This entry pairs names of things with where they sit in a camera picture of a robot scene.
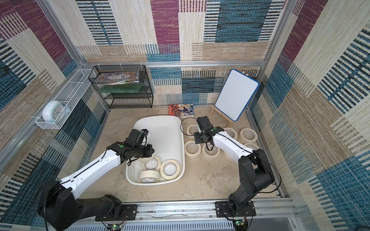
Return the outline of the cream masking tape roll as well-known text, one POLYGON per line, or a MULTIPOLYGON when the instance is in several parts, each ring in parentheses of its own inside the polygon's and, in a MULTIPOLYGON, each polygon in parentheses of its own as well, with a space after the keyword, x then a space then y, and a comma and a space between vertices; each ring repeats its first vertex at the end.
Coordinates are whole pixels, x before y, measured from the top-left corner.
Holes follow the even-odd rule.
POLYGON ((244 142, 256 142, 258 140, 258 135, 256 131, 251 128, 243 128, 240 131, 240 138, 244 142))
POLYGON ((201 154, 201 145, 189 140, 184 144, 185 156, 189 159, 196 159, 201 154))
POLYGON ((234 140, 237 140, 237 138, 238 138, 238 133, 237 133, 233 128, 225 127, 225 128, 224 128, 224 131, 228 134, 228 136, 230 136, 230 137, 231 137, 231 138, 233 138, 234 140))
POLYGON ((196 132, 199 132, 197 124, 191 124, 187 127, 186 134, 193 136, 196 132))
POLYGON ((247 143, 244 144, 244 146, 246 146, 247 148, 250 148, 252 150, 260 149, 260 147, 256 143, 253 143, 253 142, 247 142, 247 143))
POLYGON ((208 160, 215 159, 220 155, 220 150, 210 143, 205 143, 202 146, 202 156, 208 160))
POLYGON ((180 173, 180 166, 176 160, 169 159, 162 163, 160 168, 161 176, 167 180, 174 180, 180 173))
POLYGON ((155 170, 144 170, 138 174, 139 183, 157 183, 160 181, 160 173, 155 170))
POLYGON ((162 162, 159 157, 153 157, 151 160, 143 164, 143 170, 154 170, 159 172, 161 164, 162 162))

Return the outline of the white plastic storage box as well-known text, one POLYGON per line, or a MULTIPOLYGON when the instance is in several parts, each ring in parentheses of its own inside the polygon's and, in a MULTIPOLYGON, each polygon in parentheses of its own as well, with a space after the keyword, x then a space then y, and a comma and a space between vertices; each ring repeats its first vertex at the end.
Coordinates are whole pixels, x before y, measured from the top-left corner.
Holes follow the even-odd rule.
POLYGON ((147 144, 152 144, 155 150, 153 157, 159 157, 162 163, 169 159, 176 160, 180 166, 180 173, 176 179, 170 181, 161 176, 157 183, 139 183, 138 174, 144 171, 143 164, 149 161, 143 158, 126 168, 127 181, 137 186, 156 186, 179 180, 185 172, 185 143, 181 132, 181 120, 175 116, 150 116, 138 120, 134 129, 147 129, 149 131, 147 144))

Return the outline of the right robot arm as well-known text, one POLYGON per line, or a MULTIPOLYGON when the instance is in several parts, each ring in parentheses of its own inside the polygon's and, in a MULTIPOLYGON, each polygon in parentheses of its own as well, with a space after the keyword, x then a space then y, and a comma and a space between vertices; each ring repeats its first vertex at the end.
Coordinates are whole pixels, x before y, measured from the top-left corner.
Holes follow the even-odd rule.
POLYGON ((207 116, 197 118, 196 144, 210 144, 223 150, 238 163, 240 186, 228 198, 231 214, 245 211, 251 200, 275 182, 272 165, 262 149, 253 150, 233 139, 221 127, 214 127, 207 116))

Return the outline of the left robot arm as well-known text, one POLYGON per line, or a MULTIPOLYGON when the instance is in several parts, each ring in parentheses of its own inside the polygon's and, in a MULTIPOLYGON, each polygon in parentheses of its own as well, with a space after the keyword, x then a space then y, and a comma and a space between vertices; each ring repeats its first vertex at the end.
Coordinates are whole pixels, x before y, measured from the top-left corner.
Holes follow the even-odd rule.
POLYGON ((130 165, 140 158, 152 157, 155 150, 147 144, 149 131, 133 129, 124 142, 109 145, 103 154, 80 170, 58 181, 50 180, 41 189, 37 213, 45 225, 63 231, 76 221, 93 217, 120 219, 121 201, 111 194, 81 199, 81 194, 94 182, 122 163, 130 165))

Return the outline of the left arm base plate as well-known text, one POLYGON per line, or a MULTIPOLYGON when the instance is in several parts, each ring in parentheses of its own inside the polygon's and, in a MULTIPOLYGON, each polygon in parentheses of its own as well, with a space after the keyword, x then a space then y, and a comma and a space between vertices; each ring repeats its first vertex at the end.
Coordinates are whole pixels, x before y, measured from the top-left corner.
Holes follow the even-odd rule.
POLYGON ((122 204, 110 215, 96 216, 95 221, 133 221, 136 219, 137 204, 122 204))

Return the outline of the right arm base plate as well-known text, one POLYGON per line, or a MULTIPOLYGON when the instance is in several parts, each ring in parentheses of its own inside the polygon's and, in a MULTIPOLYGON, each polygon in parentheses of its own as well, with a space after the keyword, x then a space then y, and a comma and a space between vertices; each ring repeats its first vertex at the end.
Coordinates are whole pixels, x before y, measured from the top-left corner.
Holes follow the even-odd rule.
POLYGON ((256 211, 254 208, 254 204, 252 201, 248 202, 247 205, 237 212, 233 212, 232 209, 229 207, 227 201, 216 201, 214 203, 216 216, 218 218, 235 218, 235 217, 254 217, 256 216, 256 211))

